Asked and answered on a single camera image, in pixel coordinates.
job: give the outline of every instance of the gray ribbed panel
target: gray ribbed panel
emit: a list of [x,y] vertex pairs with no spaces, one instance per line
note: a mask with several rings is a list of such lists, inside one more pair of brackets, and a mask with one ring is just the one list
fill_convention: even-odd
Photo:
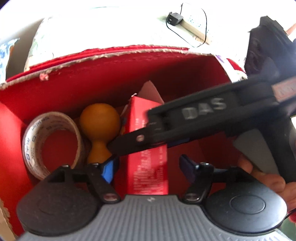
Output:
[[21,241],[288,241],[281,232],[244,237],[214,226],[196,205],[176,196],[126,196],[124,201],[104,205],[83,229],[60,237],[25,233]]

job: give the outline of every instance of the small red box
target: small red box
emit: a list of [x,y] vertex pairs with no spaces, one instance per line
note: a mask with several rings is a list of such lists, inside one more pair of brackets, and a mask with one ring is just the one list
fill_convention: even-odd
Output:
[[[132,97],[125,133],[143,128],[148,122],[147,110],[160,104]],[[126,194],[168,194],[167,145],[148,149],[123,157],[126,168]]]

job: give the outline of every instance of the orange dumbbell-shaped object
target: orange dumbbell-shaped object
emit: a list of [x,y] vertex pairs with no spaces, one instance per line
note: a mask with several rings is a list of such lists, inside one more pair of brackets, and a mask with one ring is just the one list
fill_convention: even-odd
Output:
[[111,105],[92,104],[83,110],[79,123],[83,133],[92,142],[87,163],[103,163],[112,155],[107,143],[119,134],[119,114]]

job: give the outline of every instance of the silver screw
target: silver screw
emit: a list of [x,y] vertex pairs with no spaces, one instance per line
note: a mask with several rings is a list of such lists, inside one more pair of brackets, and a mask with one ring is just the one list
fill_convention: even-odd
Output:
[[117,199],[118,199],[117,195],[114,193],[106,193],[103,196],[103,198],[105,201],[108,201],[108,202],[114,202],[114,201],[117,201]]
[[145,139],[144,135],[138,135],[136,138],[137,142],[142,142]]
[[197,196],[196,193],[187,193],[185,195],[185,199],[186,199],[186,201],[189,201],[189,202],[195,202],[195,201],[199,200],[199,197]]

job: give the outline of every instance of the roll of packing tape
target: roll of packing tape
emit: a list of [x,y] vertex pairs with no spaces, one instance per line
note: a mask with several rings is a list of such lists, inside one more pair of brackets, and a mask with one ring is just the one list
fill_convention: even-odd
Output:
[[22,140],[22,154],[27,168],[39,180],[50,174],[42,161],[42,147],[45,140],[56,130],[68,130],[77,137],[76,156],[71,165],[74,168],[85,158],[84,145],[74,121],[61,112],[48,112],[36,117],[28,126]]

